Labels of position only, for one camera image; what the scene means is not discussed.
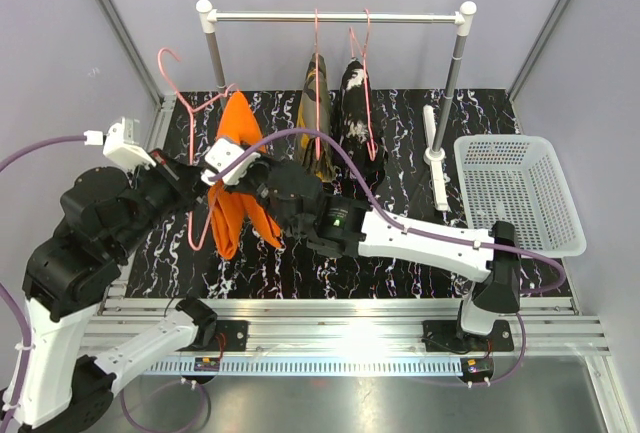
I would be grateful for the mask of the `orange trousers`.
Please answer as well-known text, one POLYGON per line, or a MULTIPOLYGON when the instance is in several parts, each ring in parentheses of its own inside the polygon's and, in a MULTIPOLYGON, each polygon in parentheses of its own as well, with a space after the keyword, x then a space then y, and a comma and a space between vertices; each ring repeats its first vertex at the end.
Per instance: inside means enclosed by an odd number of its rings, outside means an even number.
POLYGON ((281 229, 255 199, 252 182, 258 178, 249 168, 265 153, 260 148, 243 157, 246 149, 262 142, 261 129, 249 102, 240 91, 234 92, 224 108, 216 141, 205 155, 206 166, 212 171, 203 178, 218 181, 208 192, 210 224, 217 252, 230 260, 237 252, 245 219, 249 219, 267 243, 281 246, 281 229))

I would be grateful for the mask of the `camouflage olive yellow trousers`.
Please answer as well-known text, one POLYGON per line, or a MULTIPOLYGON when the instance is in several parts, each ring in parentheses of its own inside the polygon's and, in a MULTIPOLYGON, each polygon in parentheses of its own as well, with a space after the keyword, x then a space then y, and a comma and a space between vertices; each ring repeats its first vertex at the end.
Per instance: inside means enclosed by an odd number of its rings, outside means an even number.
MULTIPOLYGON (((327 84, 327 69, 324 57, 319 54, 320 61, 320 98, 321 98, 321 132, 330 136, 332 134, 332 105, 327 84)), ((315 71, 314 54, 309 62, 305 80, 303 83, 301 99, 298 108, 296 126, 298 128, 316 130, 316 103, 315 103, 315 71)), ((308 134, 299 134, 295 140, 294 158, 308 173, 317 176, 322 182, 330 183, 335 177, 335 167, 332 159, 332 148, 321 139, 321 160, 316 160, 315 138, 308 134)))

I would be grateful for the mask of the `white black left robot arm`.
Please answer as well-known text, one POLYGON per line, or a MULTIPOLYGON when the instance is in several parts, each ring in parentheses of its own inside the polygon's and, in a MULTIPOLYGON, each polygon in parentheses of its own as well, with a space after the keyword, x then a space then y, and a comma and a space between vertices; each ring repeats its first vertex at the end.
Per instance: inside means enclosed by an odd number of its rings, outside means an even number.
POLYGON ((21 432, 82 432, 157 361, 213 345, 216 313, 187 297, 120 346, 98 355, 79 352, 89 321, 130 256, 155 226, 192 210, 206 190, 200 168, 159 149, 135 182, 117 167, 90 169, 75 180, 60 198, 61 222, 26 265, 30 337, 3 392, 3 419, 15 420, 21 432))

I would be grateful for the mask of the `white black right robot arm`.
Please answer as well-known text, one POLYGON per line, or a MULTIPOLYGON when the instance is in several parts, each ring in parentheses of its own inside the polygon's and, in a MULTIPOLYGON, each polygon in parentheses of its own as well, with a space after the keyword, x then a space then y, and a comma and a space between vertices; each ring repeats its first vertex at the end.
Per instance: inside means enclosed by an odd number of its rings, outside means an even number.
POLYGON ((440 349, 476 349, 492 339, 500 316, 520 309, 520 257, 512 224, 459 229, 399 218, 363 201, 325 192, 322 182, 290 160, 261 153, 239 158, 242 148, 224 147, 205 161, 224 186, 257 201, 287 236, 302 239, 320 255, 394 258, 456 273, 472 284, 463 298, 449 340, 440 349))

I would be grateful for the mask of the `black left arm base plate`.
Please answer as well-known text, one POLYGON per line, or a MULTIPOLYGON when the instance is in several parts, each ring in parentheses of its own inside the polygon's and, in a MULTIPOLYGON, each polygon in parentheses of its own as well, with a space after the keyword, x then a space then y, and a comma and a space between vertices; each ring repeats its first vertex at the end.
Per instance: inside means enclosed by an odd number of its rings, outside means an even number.
POLYGON ((249 322, 245 320, 220 320, 216 322, 210 341, 202 351, 244 352, 249 338, 249 322))

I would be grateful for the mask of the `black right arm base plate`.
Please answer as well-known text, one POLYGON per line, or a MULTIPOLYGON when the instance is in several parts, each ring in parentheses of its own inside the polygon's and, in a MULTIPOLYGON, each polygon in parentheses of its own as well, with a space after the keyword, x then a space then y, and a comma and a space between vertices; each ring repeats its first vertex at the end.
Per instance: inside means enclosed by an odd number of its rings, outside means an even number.
POLYGON ((427 352, 466 355, 513 352, 515 349, 510 324, 505 320, 497 320, 488 336, 465 333, 455 320, 425 320, 422 329, 422 342, 427 352))

